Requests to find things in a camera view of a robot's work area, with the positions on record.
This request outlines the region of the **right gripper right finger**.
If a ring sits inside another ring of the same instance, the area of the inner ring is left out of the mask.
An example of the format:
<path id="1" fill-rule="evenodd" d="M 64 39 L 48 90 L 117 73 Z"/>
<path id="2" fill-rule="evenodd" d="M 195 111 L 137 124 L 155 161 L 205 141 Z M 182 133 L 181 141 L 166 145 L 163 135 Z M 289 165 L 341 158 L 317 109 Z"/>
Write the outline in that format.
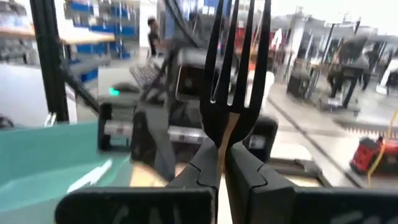
<path id="1" fill-rule="evenodd" d="M 226 154 L 226 185 L 236 224 L 398 224 L 398 192 L 301 187 L 240 143 Z"/>

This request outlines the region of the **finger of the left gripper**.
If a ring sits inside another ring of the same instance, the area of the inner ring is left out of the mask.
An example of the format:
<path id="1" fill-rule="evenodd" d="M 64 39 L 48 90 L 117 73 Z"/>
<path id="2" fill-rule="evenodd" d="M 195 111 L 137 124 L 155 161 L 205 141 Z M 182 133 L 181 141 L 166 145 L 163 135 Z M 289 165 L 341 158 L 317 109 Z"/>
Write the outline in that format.
<path id="1" fill-rule="evenodd" d="M 250 135 L 244 140 L 248 151 L 262 162 L 267 162 L 271 156 L 271 150 L 279 122 L 273 117 L 260 117 Z"/>
<path id="2" fill-rule="evenodd" d="M 155 106 L 138 106 L 134 112 L 131 159 L 153 168 L 167 181 L 175 178 L 176 158 L 169 133 L 169 114 Z"/>

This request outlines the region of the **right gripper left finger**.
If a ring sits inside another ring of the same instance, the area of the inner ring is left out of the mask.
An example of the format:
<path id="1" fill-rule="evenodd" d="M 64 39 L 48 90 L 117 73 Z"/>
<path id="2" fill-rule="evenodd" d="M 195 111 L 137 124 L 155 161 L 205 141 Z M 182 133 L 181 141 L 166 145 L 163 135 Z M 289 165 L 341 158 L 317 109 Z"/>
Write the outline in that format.
<path id="1" fill-rule="evenodd" d="M 165 187 L 87 187 L 59 201 L 55 224 L 212 224 L 219 185 L 218 149 L 203 142 Z"/>

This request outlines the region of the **black fork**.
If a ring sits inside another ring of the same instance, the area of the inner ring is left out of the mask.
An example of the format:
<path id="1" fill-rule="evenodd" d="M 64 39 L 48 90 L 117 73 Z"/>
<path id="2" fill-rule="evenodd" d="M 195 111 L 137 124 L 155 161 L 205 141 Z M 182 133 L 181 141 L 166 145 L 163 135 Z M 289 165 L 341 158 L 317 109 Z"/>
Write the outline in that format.
<path id="1" fill-rule="evenodd" d="M 246 33 L 241 52 L 236 89 L 232 105 L 228 105 L 228 91 L 231 66 L 234 57 L 234 41 L 239 6 L 235 2 L 230 30 L 224 52 L 224 60 L 218 80 L 218 88 L 213 89 L 213 75 L 215 74 L 216 53 L 220 37 L 221 21 L 223 18 L 223 0 L 219 1 L 215 22 L 208 45 L 203 75 L 203 86 L 200 95 L 200 113 L 203 130 L 218 148 L 230 147 L 245 139 L 253 129 L 262 105 L 267 73 L 267 57 L 269 53 L 269 37 L 271 23 L 271 0 L 266 0 L 261 19 L 261 29 L 257 50 L 257 64 L 252 82 L 251 99 L 248 107 L 244 106 L 246 87 L 251 58 L 252 25 L 255 0 L 251 0 Z"/>

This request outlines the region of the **black perforated case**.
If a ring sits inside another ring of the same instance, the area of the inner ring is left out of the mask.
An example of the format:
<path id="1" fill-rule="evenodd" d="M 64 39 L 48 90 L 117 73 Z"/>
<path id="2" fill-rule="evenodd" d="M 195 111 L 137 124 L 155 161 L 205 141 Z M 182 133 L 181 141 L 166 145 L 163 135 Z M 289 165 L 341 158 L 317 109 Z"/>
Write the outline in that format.
<path id="1" fill-rule="evenodd" d="M 130 74 L 138 87 L 142 88 L 152 83 L 158 76 L 160 68 L 153 63 L 137 64 L 129 68 Z"/>

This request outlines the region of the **green plastic bin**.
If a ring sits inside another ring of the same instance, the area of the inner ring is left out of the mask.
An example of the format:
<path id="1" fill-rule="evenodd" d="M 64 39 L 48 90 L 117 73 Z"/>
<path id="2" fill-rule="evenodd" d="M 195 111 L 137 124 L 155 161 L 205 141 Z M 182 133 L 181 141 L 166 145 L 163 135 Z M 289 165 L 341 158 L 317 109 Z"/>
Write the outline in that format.
<path id="1" fill-rule="evenodd" d="M 127 187 L 128 155 L 97 151 L 96 123 L 0 131 L 0 224 L 53 224 L 60 199 L 76 180 L 103 165 L 113 165 L 86 187 Z"/>

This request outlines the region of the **person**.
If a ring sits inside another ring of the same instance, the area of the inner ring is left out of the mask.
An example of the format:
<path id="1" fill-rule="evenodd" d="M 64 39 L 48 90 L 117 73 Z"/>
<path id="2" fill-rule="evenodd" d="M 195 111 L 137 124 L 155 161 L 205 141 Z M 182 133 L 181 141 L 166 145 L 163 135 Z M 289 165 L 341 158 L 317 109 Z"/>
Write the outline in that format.
<path id="1" fill-rule="evenodd" d="M 154 17 L 148 18 L 147 25 L 149 27 L 148 39 L 150 45 L 150 55 L 154 57 L 157 55 L 156 46 L 159 44 L 160 41 L 156 18 Z"/>

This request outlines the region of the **blue storage shelf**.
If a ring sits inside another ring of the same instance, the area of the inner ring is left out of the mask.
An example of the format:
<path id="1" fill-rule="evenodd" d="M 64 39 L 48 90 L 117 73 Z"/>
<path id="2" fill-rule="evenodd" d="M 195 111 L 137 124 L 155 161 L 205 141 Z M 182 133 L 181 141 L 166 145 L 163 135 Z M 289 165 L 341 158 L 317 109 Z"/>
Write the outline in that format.
<path id="1" fill-rule="evenodd" d="M 137 34 L 139 12 L 128 0 L 64 0 L 65 17 L 81 32 L 64 46 L 70 65 L 88 67 L 81 81 L 98 76 L 98 67 L 112 59 L 128 59 L 124 45 Z"/>

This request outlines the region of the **red black tool case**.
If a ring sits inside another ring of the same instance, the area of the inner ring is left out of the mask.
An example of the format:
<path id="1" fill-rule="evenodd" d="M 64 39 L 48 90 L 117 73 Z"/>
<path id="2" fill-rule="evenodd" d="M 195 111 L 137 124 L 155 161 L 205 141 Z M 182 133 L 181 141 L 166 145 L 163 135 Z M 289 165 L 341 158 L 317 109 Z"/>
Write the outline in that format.
<path id="1" fill-rule="evenodd" d="M 384 153 L 379 161 L 375 174 L 398 174 L 398 139 L 378 140 L 371 138 L 362 138 L 359 141 L 357 150 L 355 151 L 350 167 L 357 174 L 367 174 L 376 161 L 381 148 L 384 146 Z"/>

